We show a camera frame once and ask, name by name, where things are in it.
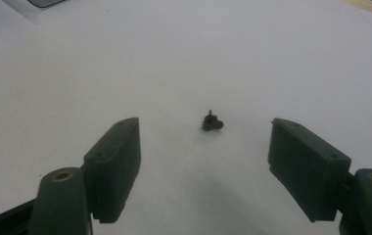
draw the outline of white table surface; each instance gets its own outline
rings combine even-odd
[[[203,132],[212,109],[225,123]],[[140,117],[142,166],[95,234],[334,235],[269,172],[273,118],[372,168],[372,13],[337,0],[0,1],[0,212]]]

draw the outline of white surface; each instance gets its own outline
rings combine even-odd
[[[208,109],[222,131],[200,130]],[[372,168],[372,14],[334,0],[0,1],[0,212],[130,117],[140,174],[95,234],[339,234],[268,171],[270,121]]]

